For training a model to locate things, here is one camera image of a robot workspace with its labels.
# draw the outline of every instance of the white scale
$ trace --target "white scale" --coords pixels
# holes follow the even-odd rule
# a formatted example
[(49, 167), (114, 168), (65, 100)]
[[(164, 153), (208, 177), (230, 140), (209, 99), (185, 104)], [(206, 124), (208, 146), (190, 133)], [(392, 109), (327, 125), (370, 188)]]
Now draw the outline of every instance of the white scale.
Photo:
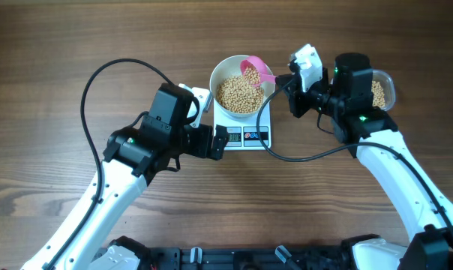
[[(226, 127), (229, 133), (229, 142), (226, 144), (225, 150), (265, 150), (257, 133), (257, 116), (258, 113), (249, 118), (233, 118), (227, 115), (220, 108), (220, 104), (216, 100), (214, 103), (214, 126), (216, 131), (217, 125)], [(272, 147), (272, 126), (270, 125), (270, 103), (263, 109), (262, 117), (259, 120), (259, 131), (262, 133), (263, 142), (269, 147)]]

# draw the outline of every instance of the brown tabletop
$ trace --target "brown tabletop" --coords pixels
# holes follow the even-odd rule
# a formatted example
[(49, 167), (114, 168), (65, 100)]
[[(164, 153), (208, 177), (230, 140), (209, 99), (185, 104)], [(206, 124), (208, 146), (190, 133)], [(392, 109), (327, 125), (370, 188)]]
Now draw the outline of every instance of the brown tabletop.
[[(92, 180), (80, 98), (102, 64), (141, 59), (175, 83), (208, 88), (213, 68), (228, 56), (257, 55), (274, 74), (286, 74), (290, 54), (306, 43), (327, 68), (340, 53), (360, 52), (392, 76), (397, 102), (388, 113), (453, 201), (453, 1), (3, 5), (0, 268), (17, 269), (33, 256)], [(97, 78), (86, 115), (100, 153), (114, 130), (149, 109), (161, 83), (137, 64)], [(212, 125), (214, 113), (202, 122)], [(276, 97), (273, 149), (303, 157), (339, 146), (317, 130), (316, 117), (294, 118), (284, 94)], [(331, 128), (327, 118), (322, 125)], [(377, 233), (407, 244), (388, 197), (347, 151), (309, 163), (264, 151), (227, 152), (221, 161), (185, 155), (181, 168), (159, 173), (106, 241), (126, 235), (149, 247), (247, 248), (337, 244)]]

